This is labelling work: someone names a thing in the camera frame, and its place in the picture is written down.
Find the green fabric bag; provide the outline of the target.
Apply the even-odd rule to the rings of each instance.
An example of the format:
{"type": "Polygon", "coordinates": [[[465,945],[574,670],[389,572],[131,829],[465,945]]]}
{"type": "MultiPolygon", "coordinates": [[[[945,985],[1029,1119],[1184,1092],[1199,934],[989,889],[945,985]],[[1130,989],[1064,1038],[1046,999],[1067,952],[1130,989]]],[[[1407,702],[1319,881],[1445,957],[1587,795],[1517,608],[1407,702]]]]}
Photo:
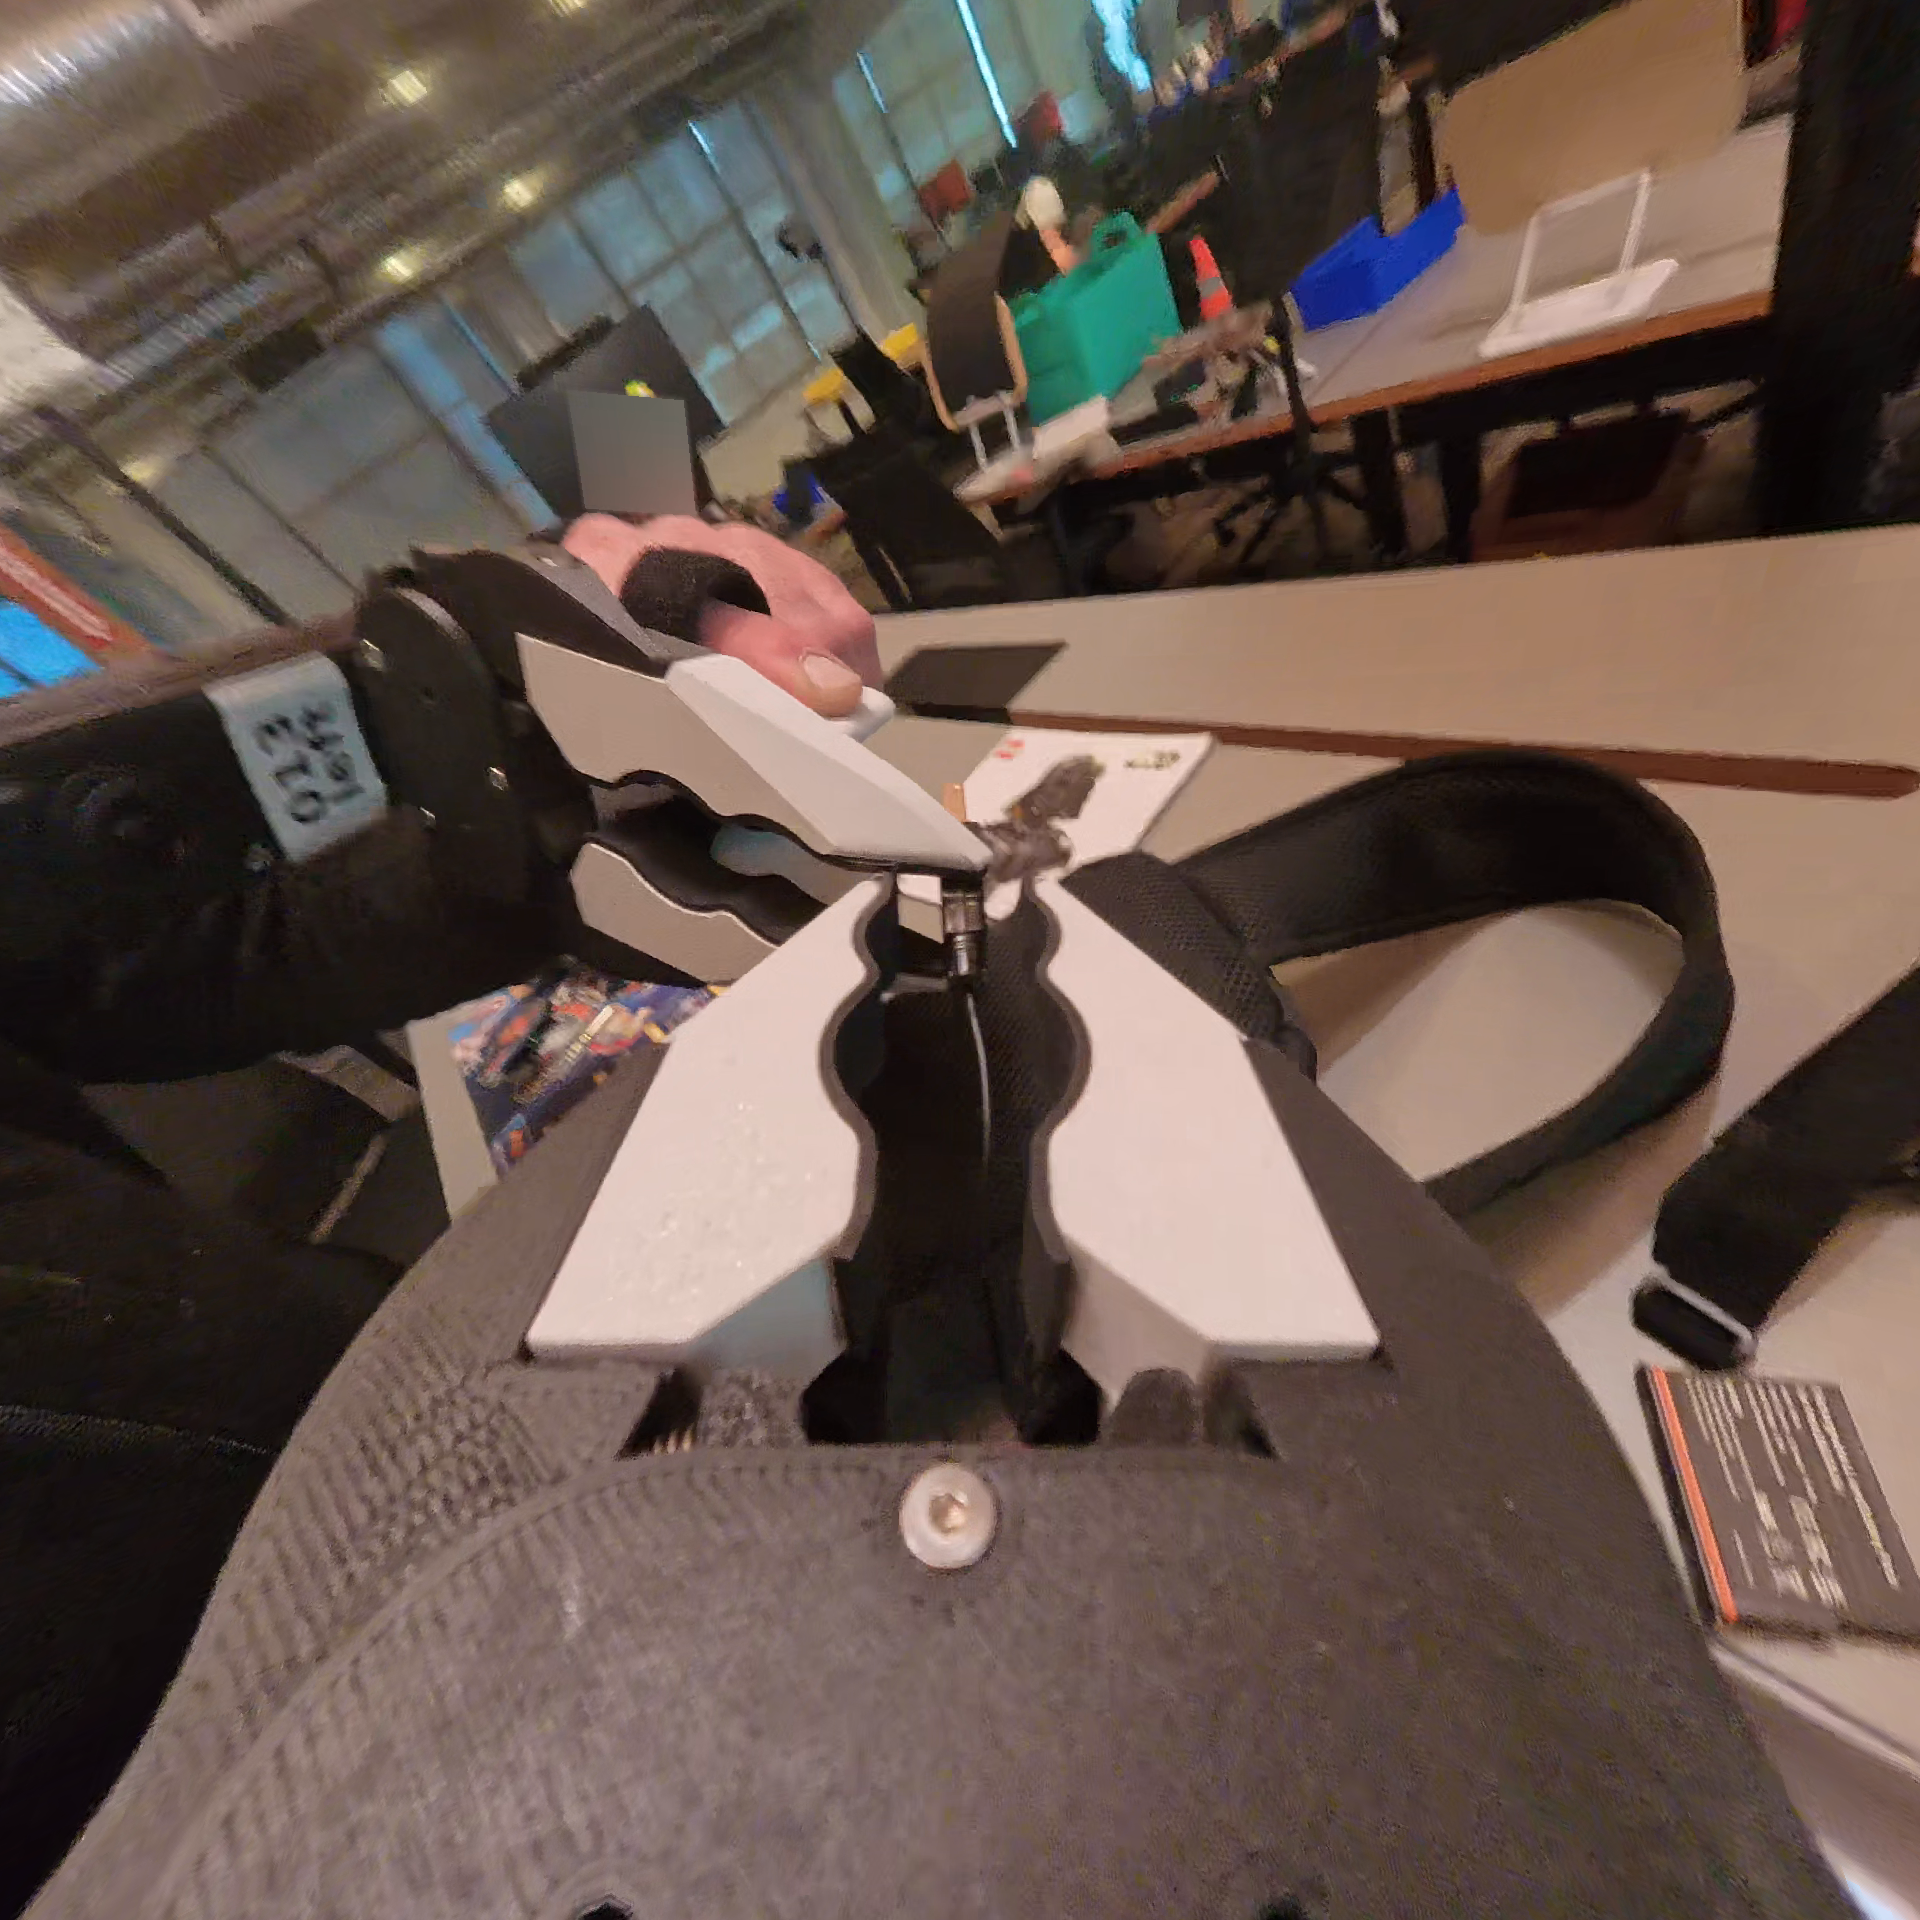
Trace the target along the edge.
{"type": "Polygon", "coordinates": [[[1013,299],[1031,425],[1126,389],[1182,331],[1161,240],[1130,209],[1102,219],[1066,277],[1013,299]]]}

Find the black stand pole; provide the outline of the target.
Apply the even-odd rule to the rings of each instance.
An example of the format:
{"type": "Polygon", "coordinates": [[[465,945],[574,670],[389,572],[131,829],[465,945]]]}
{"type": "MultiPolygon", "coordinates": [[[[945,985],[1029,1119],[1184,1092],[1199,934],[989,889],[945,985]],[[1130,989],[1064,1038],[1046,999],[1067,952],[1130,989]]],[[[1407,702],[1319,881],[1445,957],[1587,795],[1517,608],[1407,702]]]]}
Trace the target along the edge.
{"type": "Polygon", "coordinates": [[[1917,293],[1918,4],[1810,4],[1784,189],[1755,519],[1857,525],[1917,293]]]}

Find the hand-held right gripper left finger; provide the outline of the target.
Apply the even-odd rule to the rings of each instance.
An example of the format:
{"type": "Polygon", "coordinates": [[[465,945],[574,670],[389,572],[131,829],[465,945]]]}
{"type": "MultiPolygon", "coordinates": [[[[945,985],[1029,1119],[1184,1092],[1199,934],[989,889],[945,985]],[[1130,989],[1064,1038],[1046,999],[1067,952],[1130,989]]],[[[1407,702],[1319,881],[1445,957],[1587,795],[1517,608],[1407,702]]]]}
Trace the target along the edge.
{"type": "Polygon", "coordinates": [[[807,1382],[843,1353],[833,1265],[874,1213],[874,1131],[834,1044],[896,931],[896,881],[863,879],[673,1038],[526,1333],[536,1360],[807,1382]]]}

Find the beige board panel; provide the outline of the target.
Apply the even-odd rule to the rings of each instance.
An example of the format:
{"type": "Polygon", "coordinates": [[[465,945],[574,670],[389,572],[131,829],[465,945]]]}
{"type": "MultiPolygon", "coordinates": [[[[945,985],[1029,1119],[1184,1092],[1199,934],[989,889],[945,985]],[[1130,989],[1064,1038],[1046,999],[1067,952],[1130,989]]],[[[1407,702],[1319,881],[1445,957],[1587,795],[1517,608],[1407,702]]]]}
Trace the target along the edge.
{"type": "Polygon", "coordinates": [[[1451,91],[1439,156],[1463,222],[1511,232],[1555,201],[1715,156],[1745,105],[1741,1],[1632,1],[1451,91]]]}

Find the black wooden chair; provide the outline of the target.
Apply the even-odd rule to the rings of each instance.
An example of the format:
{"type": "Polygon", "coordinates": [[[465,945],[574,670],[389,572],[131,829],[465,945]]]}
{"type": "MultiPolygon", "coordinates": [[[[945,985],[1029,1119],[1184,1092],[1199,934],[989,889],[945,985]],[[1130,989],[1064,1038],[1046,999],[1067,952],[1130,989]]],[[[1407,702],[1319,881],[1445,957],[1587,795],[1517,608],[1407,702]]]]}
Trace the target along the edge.
{"type": "Polygon", "coordinates": [[[990,430],[1019,451],[1029,373],[1008,302],[994,291],[938,281],[928,296],[923,377],[936,416],[965,437],[976,465],[990,461],[990,430]]]}

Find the person's left hand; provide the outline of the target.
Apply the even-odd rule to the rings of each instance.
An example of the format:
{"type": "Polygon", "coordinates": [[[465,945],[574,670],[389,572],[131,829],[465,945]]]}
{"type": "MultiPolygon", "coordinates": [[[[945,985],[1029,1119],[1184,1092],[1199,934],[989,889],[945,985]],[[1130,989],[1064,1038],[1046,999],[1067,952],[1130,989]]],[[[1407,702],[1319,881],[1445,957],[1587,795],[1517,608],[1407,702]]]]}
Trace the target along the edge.
{"type": "Polygon", "coordinates": [[[758,525],[586,513],[562,545],[639,624],[733,656],[834,723],[880,683],[874,615],[826,565],[758,525]]]}

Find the blue plastic bin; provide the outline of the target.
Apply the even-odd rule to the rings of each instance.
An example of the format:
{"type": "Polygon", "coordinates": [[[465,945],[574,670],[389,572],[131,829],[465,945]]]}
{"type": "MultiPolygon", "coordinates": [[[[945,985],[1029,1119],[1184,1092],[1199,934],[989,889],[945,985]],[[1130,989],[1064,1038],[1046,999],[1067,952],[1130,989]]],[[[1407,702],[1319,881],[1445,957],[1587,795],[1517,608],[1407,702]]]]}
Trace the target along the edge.
{"type": "Polygon", "coordinates": [[[1361,219],[1291,283],[1290,299],[1306,331],[1365,320],[1393,303],[1451,252],[1466,208],[1456,188],[1417,209],[1399,230],[1361,219]]]}

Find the person's left forearm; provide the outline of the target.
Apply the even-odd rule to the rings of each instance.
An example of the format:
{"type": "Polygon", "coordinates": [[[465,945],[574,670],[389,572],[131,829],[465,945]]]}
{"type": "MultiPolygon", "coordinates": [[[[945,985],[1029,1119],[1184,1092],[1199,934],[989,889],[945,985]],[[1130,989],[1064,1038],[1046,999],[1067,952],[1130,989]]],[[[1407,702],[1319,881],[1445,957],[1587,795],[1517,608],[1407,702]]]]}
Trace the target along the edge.
{"type": "Polygon", "coordinates": [[[6,1046],[82,1083],[317,1054],[595,956],[562,870],[459,885],[325,656],[6,699],[6,1046]]]}

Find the white instruction booklet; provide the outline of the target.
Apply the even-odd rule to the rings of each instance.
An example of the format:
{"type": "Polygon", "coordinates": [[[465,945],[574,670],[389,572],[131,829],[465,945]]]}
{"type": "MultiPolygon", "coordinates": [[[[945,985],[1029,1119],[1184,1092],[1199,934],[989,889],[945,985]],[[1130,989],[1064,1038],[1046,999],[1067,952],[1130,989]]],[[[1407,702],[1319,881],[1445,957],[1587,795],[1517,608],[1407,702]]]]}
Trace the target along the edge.
{"type": "Polygon", "coordinates": [[[1142,851],[1217,739],[1023,726],[962,782],[993,877],[1026,881],[1142,851]]]}

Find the blue robot kit box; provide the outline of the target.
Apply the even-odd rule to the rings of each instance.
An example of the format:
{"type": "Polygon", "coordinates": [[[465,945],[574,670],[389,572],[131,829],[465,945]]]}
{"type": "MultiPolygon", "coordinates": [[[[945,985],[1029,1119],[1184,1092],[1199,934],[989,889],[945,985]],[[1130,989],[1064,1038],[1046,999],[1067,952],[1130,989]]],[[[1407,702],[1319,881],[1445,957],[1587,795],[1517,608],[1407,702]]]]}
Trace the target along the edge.
{"type": "Polygon", "coordinates": [[[448,1033],[448,1064],[498,1176],[571,1115],[631,1054],[649,1054],[723,989],[549,969],[481,999],[448,1033]]]}

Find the white document stand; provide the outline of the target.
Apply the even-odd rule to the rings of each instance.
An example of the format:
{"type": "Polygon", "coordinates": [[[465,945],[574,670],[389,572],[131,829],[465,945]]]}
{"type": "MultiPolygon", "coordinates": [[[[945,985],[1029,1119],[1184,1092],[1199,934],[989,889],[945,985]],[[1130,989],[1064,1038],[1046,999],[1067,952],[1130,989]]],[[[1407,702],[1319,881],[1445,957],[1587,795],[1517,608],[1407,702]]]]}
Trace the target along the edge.
{"type": "Polygon", "coordinates": [[[1632,176],[1616,176],[1536,208],[1523,230],[1520,263],[1507,305],[1479,341],[1479,361],[1490,364],[1536,352],[1642,320],[1671,277],[1680,271],[1674,256],[1642,256],[1650,189],[1653,169],[1645,166],[1632,176]],[[1534,293],[1531,269],[1549,229],[1622,195],[1630,195],[1632,205],[1616,264],[1608,275],[1573,281],[1550,293],[1534,293]]]}

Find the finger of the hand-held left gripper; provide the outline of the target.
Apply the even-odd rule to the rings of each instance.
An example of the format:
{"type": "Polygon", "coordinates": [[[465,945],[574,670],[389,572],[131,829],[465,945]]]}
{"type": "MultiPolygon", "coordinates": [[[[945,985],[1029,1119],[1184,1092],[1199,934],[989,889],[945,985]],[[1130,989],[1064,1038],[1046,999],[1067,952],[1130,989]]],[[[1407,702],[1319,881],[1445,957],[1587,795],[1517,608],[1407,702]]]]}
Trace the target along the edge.
{"type": "Polygon", "coordinates": [[[663,675],[517,638],[523,693],[602,785],[673,782],[721,822],[762,822],[863,869],[984,875],[993,855],[936,798],[751,664],[697,651],[663,675]]]}
{"type": "Polygon", "coordinates": [[[569,881],[593,933],[704,985],[741,981],[842,895],[734,870],[697,836],[590,836],[569,881]]]}

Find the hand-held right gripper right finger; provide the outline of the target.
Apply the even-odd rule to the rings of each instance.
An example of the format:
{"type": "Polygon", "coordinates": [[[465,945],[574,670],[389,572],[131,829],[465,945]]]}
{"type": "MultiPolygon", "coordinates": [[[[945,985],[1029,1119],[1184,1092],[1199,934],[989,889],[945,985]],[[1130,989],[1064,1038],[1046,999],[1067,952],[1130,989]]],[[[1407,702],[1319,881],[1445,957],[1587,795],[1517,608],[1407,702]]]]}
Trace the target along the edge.
{"type": "Polygon", "coordinates": [[[1313,1195],[1257,1052],[1061,879],[1041,985],[1078,1041],[1041,1147],[1071,1265],[1064,1348],[1115,1403],[1144,1374],[1370,1360],[1376,1318],[1313,1195]]]}

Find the black backpack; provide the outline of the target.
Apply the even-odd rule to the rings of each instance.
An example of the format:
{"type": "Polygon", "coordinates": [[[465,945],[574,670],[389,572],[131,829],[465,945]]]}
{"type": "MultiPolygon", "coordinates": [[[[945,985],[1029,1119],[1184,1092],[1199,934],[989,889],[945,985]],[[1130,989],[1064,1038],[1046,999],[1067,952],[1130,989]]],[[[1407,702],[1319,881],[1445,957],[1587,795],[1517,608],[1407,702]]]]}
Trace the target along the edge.
{"type": "Polygon", "coordinates": [[[1102,857],[1066,891],[1311,1077],[1313,1039],[1277,966],[1534,908],[1616,905],[1664,924],[1680,966],[1635,1046],[1571,1109],[1429,1180],[1455,1219],[1669,1115],[1718,1073],[1737,1007],[1690,825],[1645,784],[1557,752],[1411,759],[1176,862],[1102,857]]]}

